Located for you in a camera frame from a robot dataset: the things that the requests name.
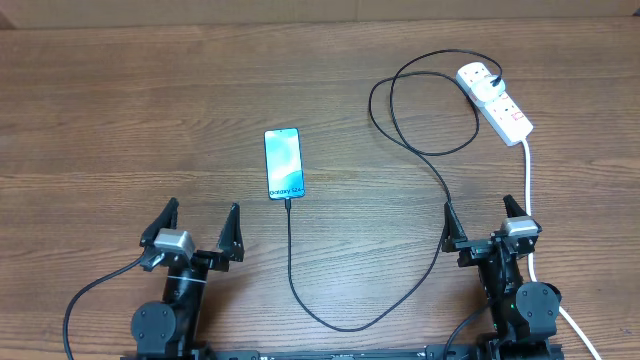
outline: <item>black cable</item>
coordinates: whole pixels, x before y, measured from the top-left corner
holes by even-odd
[[[443,188],[443,190],[445,192],[445,195],[447,196],[447,201],[451,202],[451,193],[449,192],[449,188],[447,187],[447,183],[444,181],[444,179],[442,178],[442,176],[440,175],[438,170],[436,170],[436,168],[431,164],[431,162],[429,162],[429,160],[426,159],[425,156],[443,156],[443,155],[448,155],[448,154],[454,153],[454,152],[456,152],[458,150],[461,150],[465,146],[469,145],[476,138],[476,136],[478,135],[478,131],[480,130],[480,119],[478,117],[478,110],[476,109],[476,107],[473,104],[473,101],[471,100],[469,95],[467,95],[467,93],[464,91],[462,86],[460,84],[458,84],[458,82],[454,78],[452,78],[452,77],[450,77],[450,76],[448,76],[446,74],[435,72],[435,71],[415,71],[415,72],[409,72],[409,73],[402,74],[402,71],[404,69],[406,69],[409,65],[415,63],[416,61],[424,59],[424,58],[432,56],[432,55],[437,55],[437,54],[442,54],[442,53],[464,53],[464,54],[475,55],[475,56],[481,57],[483,59],[489,60],[492,63],[494,63],[498,67],[498,69],[500,70],[500,74],[492,82],[493,86],[497,86],[498,83],[500,82],[501,78],[502,78],[502,67],[500,66],[500,64],[498,64],[498,62],[496,62],[495,60],[491,59],[490,57],[488,57],[486,55],[483,55],[483,54],[480,54],[480,53],[477,53],[477,52],[471,51],[471,50],[461,50],[461,49],[438,50],[438,51],[430,52],[428,54],[421,55],[421,56],[409,61],[408,63],[403,65],[400,68],[400,70],[398,70],[393,77],[378,81],[378,83],[376,83],[373,86],[373,88],[371,88],[371,92],[369,93],[368,110],[369,110],[369,117],[371,118],[371,121],[373,122],[374,126],[378,129],[378,131],[380,131],[380,133],[382,135],[384,135],[387,139],[393,141],[394,143],[396,143],[396,144],[402,146],[403,148],[409,150],[411,153],[413,153],[414,155],[419,157],[422,161],[424,161],[424,163],[427,164],[427,166],[429,166],[429,168],[431,168],[433,173],[436,175],[436,177],[438,178],[438,180],[442,184],[442,188]],[[473,135],[471,136],[471,138],[469,138],[467,141],[465,141],[462,145],[459,145],[459,146],[457,146],[457,147],[455,147],[455,148],[453,148],[451,150],[443,151],[443,152],[435,152],[435,153],[429,153],[429,152],[421,151],[421,150],[416,149],[415,147],[413,147],[411,144],[409,144],[407,139],[402,134],[402,130],[400,129],[400,126],[398,124],[398,119],[396,118],[396,115],[395,115],[395,112],[394,112],[393,91],[394,91],[394,88],[395,88],[396,81],[398,79],[409,77],[409,76],[414,76],[414,75],[440,76],[440,77],[443,77],[443,78],[451,81],[452,83],[454,83],[458,87],[458,89],[462,92],[462,94],[467,99],[467,102],[469,103],[469,106],[473,110],[473,115],[474,115],[474,118],[475,118],[476,126],[475,126],[475,131],[474,131]],[[373,94],[375,93],[376,89],[380,85],[382,85],[382,84],[384,84],[386,82],[389,82],[389,81],[391,81],[391,89],[390,89],[390,92],[389,92],[389,107],[390,107],[390,110],[391,110],[391,120],[393,122],[393,125],[395,126],[396,132],[398,133],[398,136],[400,137],[401,141],[398,141],[398,140],[394,139],[387,132],[382,130],[382,128],[380,127],[380,125],[376,121],[375,117],[373,116],[373,109],[372,109]],[[298,304],[302,307],[302,309],[307,314],[309,314],[309,316],[311,316],[314,320],[316,320],[317,322],[321,323],[322,325],[324,325],[324,326],[326,326],[326,327],[328,327],[328,328],[330,328],[332,330],[340,331],[340,332],[357,332],[357,331],[361,331],[361,330],[365,330],[365,329],[369,328],[370,326],[374,325],[375,323],[380,321],[382,318],[387,316],[387,314],[389,314],[396,307],[398,307],[400,304],[402,304],[402,302],[404,302],[409,296],[411,296],[411,294],[413,294],[418,289],[418,287],[424,282],[424,280],[426,280],[426,278],[431,273],[431,270],[433,269],[433,266],[435,265],[436,260],[438,258],[438,254],[440,252],[440,248],[441,248],[444,240],[448,236],[448,233],[447,233],[448,224],[446,224],[446,218],[445,218],[445,225],[444,225],[444,228],[442,230],[442,236],[440,237],[440,241],[438,242],[438,247],[436,248],[436,252],[435,252],[435,254],[433,256],[433,260],[431,261],[431,264],[429,265],[429,268],[427,269],[426,273],[422,276],[420,281],[418,281],[418,283],[413,288],[411,288],[411,290],[407,294],[405,294],[398,302],[393,304],[389,309],[387,309],[385,312],[383,312],[380,316],[375,318],[373,321],[367,323],[364,326],[358,327],[358,328],[353,328],[353,329],[339,328],[339,327],[336,327],[336,326],[333,326],[333,325],[327,323],[326,321],[324,321],[324,320],[320,319],[318,316],[316,316],[313,312],[311,312],[311,310],[309,310],[304,305],[302,300],[300,300],[300,297],[298,296],[298,294],[297,294],[297,292],[295,290],[295,287],[293,285],[293,280],[292,280],[292,277],[291,277],[291,199],[286,199],[285,200],[285,208],[287,210],[287,230],[288,230],[288,238],[289,238],[289,243],[288,243],[288,254],[289,254],[288,275],[289,275],[289,286],[291,287],[291,292],[293,293],[293,296],[295,297],[295,299],[298,302]]]
[[[64,344],[64,351],[65,353],[67,353],[67,358],[69,360],[73,360],[73,355],[71,354],[71,347],[69,346],[69,319],[71,317],[71,310],[73,310],[73,306],[76,304],[76,301],[78,301],[78,299],[80,299],[80,296],[84,295],[84,293],[86,293],[87,291],[91,290],[93,287],[95,287],[96,285],[99,285],[109,279],[113,279],[114,277],[125,273],[129,270],[131,270],[132,268],[136,267],[138,264],[140,264],[140,262],[142,261],[142,257],[144,256],[144,253],[142,253],[142,255],[140,255],[140,257],[138,259],[136,259],[134,262],[132,262],[131,264],[123,267],[120,270],[116,270],[114,272],[112,272],[109,275],[103,276],[98,280],[95,280],[94,282],[92,282],[91,284],[83,287],[80,291],[78,291],[78,293],[71,299],[71,302],[69,302],[69,305],[67,306],[67,311],[64,313],[64,321],[62,322],[62,343]]]
[[[464,321],[461,322],[455,330],[453,330],[453,333],[451,333],[451,336],[449,336],[449,340],[447,340],[447,343],[444,345],[444,349],[442,351],[442,360],[447,360],[447,353],[449,352],[449,348],[451,347],[453,340],[455,340],[460,331],[462,331],[462,329],[464,329],[465,326],[469,325],[473,320],[478,318],[478,316],[482,315],[485,310],[493,306],[493,304],[495,304],[498,299],[499,298],[493,298],[489,300],[484,306],[474,311],[473,314],[469,315],[468,318],[464,319]]]
[[[295,286],[293,285],[293,279],[291,277],[291,199],[286,199],[284,201],[284,204],[285,204],[285,208],[287,209],[287,232],[288,232],[288,236],[289,236],[289,245],[288,245],[288,253],[289,253],[289,261],[288,261],[289,286],[291,287],[291,292],[293,293],[293,297],[296,298],[296,301],[298,302],[298,304],[300,304],[300,307],[302,307],[302,309],[307,314],[309,314],[309,316],[311,316],[314,320],[316,320],[320,324],[328,327],[329,329],[332,329],[332,330],[335,330],[335,331],[339,331],[339,332],[357,332],[357,331],[362,331],[364,329],[367,329],[367,328],[371,327],[372,325],[374,325],[375,323],[377,323],[378,321],[382,320],[382,318],[387,316],[390,312],[392,312],[395,308],[397,308],[398,306],[400,306],[400,304],[402,304],[405,300],[407,300],[407,298],[409,298],[409,296],[411,296],[411,294],[413,294],[416,290],[418,290],[420,285],[422,285],[422,283],[427,279],[427,276],[429,276],[429,274],[431,273],[431,270],[433,269],[433,266],[436,264],[436,260],[438,259],[438,254],[440,253],[440,248],[442,247],[442,243],[447,238],[448,224],[446,224],[446,221],[445,221],[444,228],[442,229],[442,235],[440,236],[440,241],[438,242],[438,247],[436,248],[436,253],[433,256],[433,260],[431,260],[431,265],[429,265],[429,268],[427,269],[427,272],[422,276],[422,278],[400,300],[398,300],[395,304],[391,305],[390,308],[385,310],[385,312],[380,314],[377,318],[373,319],[373,321],[371,321],[371,322],[369,322],[369,323],[367,323],[367,324],[365,324],[363,326],[360,326],[360,327],[357,327],[357,328],[352,328],[352,329],[339,328],[337,326],[333,326],[333,325],[327,323],[326,321],[320,319],[316,314],[314,314],[311,310],[309,310],[309,308],[306,307],[306,305],[302,302],[302,300],[300,300],[300,297],[298,296],[298,293],[296,292]]]

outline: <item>wall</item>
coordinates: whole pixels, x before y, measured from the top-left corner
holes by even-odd
[[[638,8],[640,0],[0,0],[0,28],[627,16]]]

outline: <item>wooden table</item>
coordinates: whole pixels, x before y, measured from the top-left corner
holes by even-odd
[[[444,194],[418,158],[366,113],[371,87],[408,60],[469,48],[504,67],[536,128],[534,212],[544,227],[539,279],[606,359],[640,352],[640,20],[425,21],[0,32],[0,358],[64,359],[61,325],[85,284],[132,261],[171,196],[179,226],[215,246],[229,205],[242,208],[245,262],[215,273],[201,337],[216,349],[415,348],[443,343],[483,302],[474,268],[442,254],[405,304],[369,330],[336,333],[295,303],[286,217],[267,198],[263,132],[298,127],[307,196],[293,203],[300,296],[339,326],[372,320],[425,271]],[[441,55],[413,69],[455,74],[477,59]],[[374,110],[388,120],[388,88]],[[402,127],[442,151],[473,132],[442,79],[403,80]],[[481,119],[464,150],[434,158],[471,237],[522,201],[523,159]],[[521,264],[526,273],[525,264]],[[75,307],[77,359],[135,349],[130,318],[161,297],[165,271],[131,271]],[[568,359],[588,353],[563,319]],[[488,315],[458,339],[489,331]]]

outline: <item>smartphone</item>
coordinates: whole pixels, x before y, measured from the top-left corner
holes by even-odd
[[[267,159],[267,186],[272,200],[304,196],[304,174],[298,129],[269,130],[264,133]]]

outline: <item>white power strip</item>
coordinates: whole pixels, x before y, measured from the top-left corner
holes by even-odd
[[[467,64],[456,74],[458,83],[498,135],[507,146],[513,146],[527,138],[533,125],[506,93],[504,81],[493,86],[496,78],[481,62]]]

